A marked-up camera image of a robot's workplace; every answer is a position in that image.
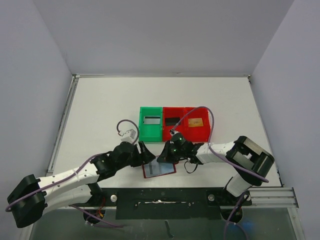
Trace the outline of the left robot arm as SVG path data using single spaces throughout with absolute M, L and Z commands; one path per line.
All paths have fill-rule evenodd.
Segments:
M 139 167 L 155 159 L 146 145 L 121 142 L 113 150 L 89 157 L 81 166 L 65 172 L 35 177 L 25 176 L 7 197 L 5 211 L 12 213 L 18 228 L 25 228 L 38 221 L 49 202 L 82 186 L 97 187 L 98 182 L 113 177 L 125 167 Z

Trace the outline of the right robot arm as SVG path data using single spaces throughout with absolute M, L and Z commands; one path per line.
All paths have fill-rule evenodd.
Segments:
M 223 200 L 230 205 L 239 201 L 241 194 L 250 187 L 259 187 L 262 183 L 267 183 L 266 176 L 275 162 L 269 152 L 246 136 L 221 144 L 193 143 L 177 132 L 171 140 L 165 142 L 157 161 L 177 164 L 182 160 L 195 165 L 210 163 L 231 165 L 237 174 L 230 178 L 222 192 Z

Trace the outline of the red bin with gold card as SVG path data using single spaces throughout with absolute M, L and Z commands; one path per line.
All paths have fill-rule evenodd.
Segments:
M 188 141 L 195 143 L 204 143 L 209 140 L 211 124 L 209 119 L 209 113 L 206 108 L 198 108 L 194 110 L 194 107 L 186 107 L 186 113 L 189 113 L 185 121 L 184 136 Z

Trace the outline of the green plastic bin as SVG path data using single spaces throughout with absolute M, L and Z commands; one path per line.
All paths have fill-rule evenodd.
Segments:
M 145 116 L 160 116 L 160 124 L 144 124 Z M 159 143 L 163 140 L 163 108 L 141 106 L 139 110 L 139 140 L 147 143 Z

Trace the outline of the red bin with black card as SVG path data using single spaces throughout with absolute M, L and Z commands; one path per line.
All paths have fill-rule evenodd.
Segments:
M 166 142 L 171 139 L 170 130 L 185 115 L 184 107 L 163 107 L 162 108 L 162 141 Z

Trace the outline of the red leather card holder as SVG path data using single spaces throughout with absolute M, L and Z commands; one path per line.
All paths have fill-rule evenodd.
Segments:
M 175 174 L 176 166 L 173 163 L 158 162 L 158 156 L 151 162 L 142 165 L 143 177 L 145 179 Z

